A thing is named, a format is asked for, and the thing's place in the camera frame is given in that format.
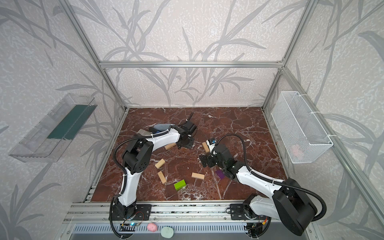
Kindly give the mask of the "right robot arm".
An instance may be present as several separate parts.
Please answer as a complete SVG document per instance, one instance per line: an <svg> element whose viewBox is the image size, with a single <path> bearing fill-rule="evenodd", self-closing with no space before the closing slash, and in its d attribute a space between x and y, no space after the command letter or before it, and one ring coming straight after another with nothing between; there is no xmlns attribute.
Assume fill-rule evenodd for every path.
<svg viewBox="0 0 384 240"><path fill-rule="evenodd" d="M199 156L203 167L217 166L227 178L261 193L243 202L249 219L258 216L277 219L297 236L302 235L314 220L318 210L309 194L295 180L278 180L248 169L244 163L235 160L223 144L215 145L207 141L203 147L206 152Z"/></svg>

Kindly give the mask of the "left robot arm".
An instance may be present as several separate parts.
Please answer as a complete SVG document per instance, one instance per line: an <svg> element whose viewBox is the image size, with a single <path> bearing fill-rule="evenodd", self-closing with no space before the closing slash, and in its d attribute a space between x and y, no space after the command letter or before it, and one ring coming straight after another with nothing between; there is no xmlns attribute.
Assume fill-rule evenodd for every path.
<svg viewBox="0 0 384 240"><path fill-rule="evenodd" d="M197 126L189 120L179 125L156 124L150 127L150 134L135 134L115 148L113 161L123 171L123 181L119 194L112 200L114 214L124 220L135 215L139 180L152 153L169 144L192 148L196 130Z"/></svg>

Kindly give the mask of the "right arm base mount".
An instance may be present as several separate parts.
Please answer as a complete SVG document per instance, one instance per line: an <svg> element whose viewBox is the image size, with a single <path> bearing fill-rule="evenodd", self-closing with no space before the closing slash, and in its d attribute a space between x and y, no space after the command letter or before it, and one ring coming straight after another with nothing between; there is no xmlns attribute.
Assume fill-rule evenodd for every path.
<svg viewBox="0 0 384 240"><path fill-rule="evenodd" d="M245 207L243 204L230 204L225 212L230 215L233 221L264 221L268 217L263 215L256 215L250 207Z"/></svg>

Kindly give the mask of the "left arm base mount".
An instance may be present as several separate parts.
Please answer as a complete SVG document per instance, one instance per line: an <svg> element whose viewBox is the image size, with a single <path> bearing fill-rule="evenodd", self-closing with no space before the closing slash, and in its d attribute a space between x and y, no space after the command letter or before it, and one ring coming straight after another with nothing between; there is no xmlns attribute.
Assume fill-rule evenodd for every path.
<svg viewBox="0 0 384 240"><path fill-rule="evenodd" d="M129 206L126 210L123 207L117 207L115 204L110 211L109 220L112 221L148 221L151 214L152 205L138 204Z"/></svg>

